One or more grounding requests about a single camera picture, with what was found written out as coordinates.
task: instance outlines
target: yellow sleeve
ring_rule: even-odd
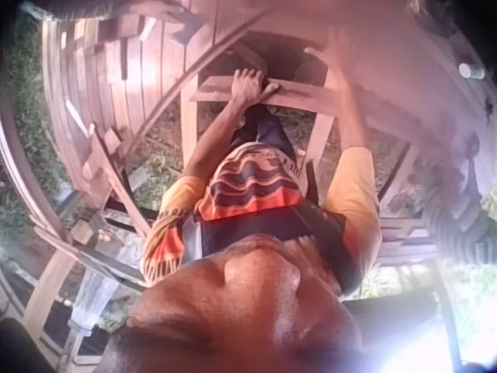
[[[184,246],[178,233],[178,219],[195,208],[205,194],[205,182],[195,176],[183,176],[162,197],[161,209],[145,242],[140,269],[145,280],[152,286],[176,270],[174,265],[181,260]]]
[[[345,235],[352,236],[356,243],[348,249],[365,274],[376,260],[381,244],[371,150],[356,147],[342,153],[328,189],[325,210],[345,216]]]

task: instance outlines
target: man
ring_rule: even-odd
[[[299,191],[294,150],[257,105],[278,87],[237,71],[231,100],[163,198],[141,261],[151,287],[97,371],[371,371],[340,298],[381,242],[374,168],[349,42],[330,39],[308,51],[335,71],[341,110],[324,207]]]

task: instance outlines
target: dark pants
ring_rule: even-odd
[[[288,140],[280,119],[272,115],[266,105],[254,105],[245,111],[245,125],[233,134],[231,150],[253,141],[271,145],[297,163],[294,147]]]

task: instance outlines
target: wooden structure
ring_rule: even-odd
[[[322,46],[328,28],[338,22],[336,14],[340,14],[342,20],[349,17],[350,32],[361,40],[355,77],[368,124],[412,144],[389,180],[383,203],[405,182],[418,154],[438,159],[450,152],[455,162],[461,162],[465,140],[472,132],[481,141],[476,166],[481,192],[487,192],[495,182],[495,128],[486,126],[485,87],[459,76],[457,55],[446,40],[418,28],[400,5],[383,2],[384,12],[377,11],[381,8],[377,4],[368,12],[371,5],[364,0],[361,6],[368,13],[364,18],[364,12],[335,9],[334,2],[318,0],[307,2],[305,10],[297,3],[270,9],[232,0],[184,0],[183,5],[205,21],[187,45],[173,40],[176,24],[152,19],[150,14],[122,15],[116,21],[116,34],[100,42],[103,25],[94,19],[43,22],[45,96],[55,142],[74,188],[94,209],[106,206],[114,191],[136,232],[145,237],[154,214],[147,215],[134,203],[121,170],[164,109],[180,97],[186,163],[197,141],[196,103],[226,101],[230,96],[230,77],[211,76],[199,86],[199,73],[209,63],[230,50],[249,64],[267,68],[241,44],[248,33],[259,33],[259,37],[270,33]],[[283,89],[267,103],[318,113],[304,158],[313,161],[317,169],[337,115],[333,71],[328,71],[322,87],[278,83]],[[58,249],[24,315],[30,333],[39,337],[75,261],[137,291],[142,289],[143,279],[138,270],[73,242],[27,165],[9,108],[4,100],[0,103],[2,158],[30,209],[36,233]],[[301,184],[306,190],[304,173]],[[419,220],[382,219],[382,230],[380,264],[398,265],[436,256],[433,241]]]

